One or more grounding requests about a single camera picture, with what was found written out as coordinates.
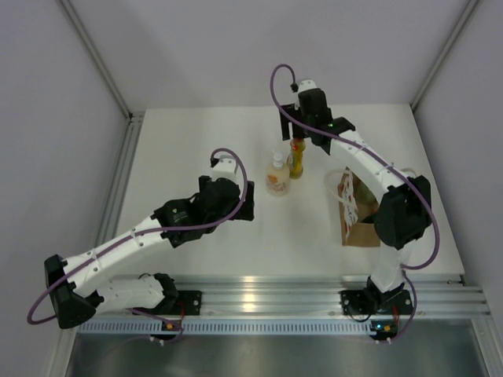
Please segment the yellow bottle red cap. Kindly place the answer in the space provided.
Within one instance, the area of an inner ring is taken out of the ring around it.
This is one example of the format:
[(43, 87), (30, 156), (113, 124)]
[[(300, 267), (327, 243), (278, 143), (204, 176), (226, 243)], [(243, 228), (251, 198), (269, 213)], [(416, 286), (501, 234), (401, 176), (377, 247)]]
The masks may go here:
[(303, 152), (306, 143), (302, 138), (290, 140), (290, 154), (287, 160), (291, 179), (298, 179), (303, 174)]

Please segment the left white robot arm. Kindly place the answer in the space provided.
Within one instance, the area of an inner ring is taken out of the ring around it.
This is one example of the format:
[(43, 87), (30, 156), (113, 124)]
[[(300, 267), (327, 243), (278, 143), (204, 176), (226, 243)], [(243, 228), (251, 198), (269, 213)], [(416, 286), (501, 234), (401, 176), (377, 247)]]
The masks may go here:
[(150, 316), (172, 312), (179, 293), (166, 273), (122, 278), (126, 268), (158, 251), (199, 240), (215, 231), (223, 218), (252, 221), (255, 184), (246, 191), (227, 178), (199, 178), (199, 191), (189, 198), (173, 199), (155, 209), (141, 223), (114, 240), (70, 258), (58, 254), (44, 261), (58, 326), (69, 329), (94, 315), (138, 309)]

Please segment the cream pump lotion bottle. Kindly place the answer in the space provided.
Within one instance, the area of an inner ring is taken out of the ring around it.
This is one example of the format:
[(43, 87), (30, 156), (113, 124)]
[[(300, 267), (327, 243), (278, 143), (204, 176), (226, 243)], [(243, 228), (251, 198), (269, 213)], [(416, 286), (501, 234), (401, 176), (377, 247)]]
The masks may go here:
[(280, 152), (273, 152), (271, 163), (266, 168), (266, 190), (272, 196), (287, 194), (290, 184), (290, 170)]

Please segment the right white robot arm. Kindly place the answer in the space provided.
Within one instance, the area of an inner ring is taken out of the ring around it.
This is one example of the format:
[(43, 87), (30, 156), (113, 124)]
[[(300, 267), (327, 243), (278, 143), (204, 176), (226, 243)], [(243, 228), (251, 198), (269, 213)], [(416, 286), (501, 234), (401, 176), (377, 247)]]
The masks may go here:
[(364, 288), (342, 291), (343, 311), (358, 319), (388, 313), (409, 297), (402, 272), (409, 262), (409, 244), (431, 225), (430, 182), (395, 170), (364, 142), (353, 123), (333, 117), (325, 92), (314, 81), (294, 83), (292, 92), (296, 101), (280, 108), (282, 137), (309, 138), (327, 155), (340, 159), (378, 204), (367, 219), (380, 239), (380, 256)]

